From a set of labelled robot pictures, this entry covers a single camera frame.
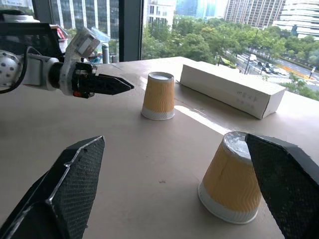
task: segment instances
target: cardboard box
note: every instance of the cardboard box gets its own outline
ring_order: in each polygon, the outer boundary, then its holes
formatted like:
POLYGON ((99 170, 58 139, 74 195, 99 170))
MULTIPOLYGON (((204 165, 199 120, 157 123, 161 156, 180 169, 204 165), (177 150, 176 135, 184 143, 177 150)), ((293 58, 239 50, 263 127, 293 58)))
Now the cardboard box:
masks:
POLYGON ((260 76, 201 62, 184 65, 180 83, 259 119, 277 110, 286 89, 260 76))

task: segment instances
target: high-rise building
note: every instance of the high-rise building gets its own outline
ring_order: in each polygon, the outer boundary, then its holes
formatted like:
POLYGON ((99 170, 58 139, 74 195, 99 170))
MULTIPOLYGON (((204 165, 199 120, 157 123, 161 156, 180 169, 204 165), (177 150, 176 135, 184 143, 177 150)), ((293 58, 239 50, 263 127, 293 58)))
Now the high-rise building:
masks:
POLYGON ((248 24, 253 27, 268 27, 279 19, 285 0, 229 0, 225 20, 248 24))
POLYGON ((176 14, 184 16, 196 16, 198 0, 177 0, 176 14))
POLYGON ((289 31, 295 26, 299 38, 311 35, 319 40, 319 1, 286 0, 280 20, 274 25, 289 31))
POLYGON ((198 0, 197 17, 206 18, 215 16, 215 0, 198 0))
POLYGON ((173 24, 176 0, 144 0, 143 24, 153 22, 173 24))
POLYGON ((65 29, 95 27, 119 38, 118 0, 51 0, 53 19, 65 29))
POLYGON ((200 18, 223 18, 226 4, 225 0, 177 0, 176 14, 200 18))

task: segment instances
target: paper cup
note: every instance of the paper cup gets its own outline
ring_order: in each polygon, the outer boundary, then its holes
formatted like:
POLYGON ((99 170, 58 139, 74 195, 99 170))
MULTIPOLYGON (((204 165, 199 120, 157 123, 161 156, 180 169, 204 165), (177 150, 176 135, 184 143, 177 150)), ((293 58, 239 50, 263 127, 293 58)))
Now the paper cup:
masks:
POLYGON ((142 115, 151 120, 168 120, 174 116, 174 76, 151 72, 146 86, 142 115))
POLYGON ((198 195, 215 216, 234 224, 254 220, 261 200, 245 133, 230 132, 210 163, 198 195))

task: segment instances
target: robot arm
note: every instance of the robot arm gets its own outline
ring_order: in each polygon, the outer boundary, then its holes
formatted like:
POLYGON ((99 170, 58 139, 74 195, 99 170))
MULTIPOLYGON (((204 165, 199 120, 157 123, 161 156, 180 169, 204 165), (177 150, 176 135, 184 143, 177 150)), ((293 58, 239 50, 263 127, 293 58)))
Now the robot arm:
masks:
POLYGON ((95 65, 81 63, 81 58, 89 57, 99 43, 90 30, 82 29, 66 48, 64 63, 29 52, 25 60, 24 56, 0 50, 0 87, 9 87, 2 93, 16 88, 17 83, 49 91, 60 89, 65 95, 81 98, 89 98, 94 93, 115 95, 133 89, 124 79, 96 75, 95 65))

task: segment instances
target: beige table surface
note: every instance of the beige table surface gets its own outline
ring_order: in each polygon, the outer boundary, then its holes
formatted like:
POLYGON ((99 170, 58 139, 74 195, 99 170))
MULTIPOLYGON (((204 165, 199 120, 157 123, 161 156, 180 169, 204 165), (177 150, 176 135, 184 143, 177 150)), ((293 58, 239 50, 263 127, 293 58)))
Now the beige table surface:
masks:
POLYGON ((148 72, 179 80, 182 64, 192 62, 176 57, 100 66, 136 86, 116 96, 86 100, 24 86, 0 95, 0 223, 65 147, 104 135, 85 239, 282 239, 264 202, 255 221, 232 225, 201 205, 197 186, 230 130, 296 143, 317 160, 319 103, 285 93, 277 113, 258 120, 176 82, 173 119, 141 116, 148 72))

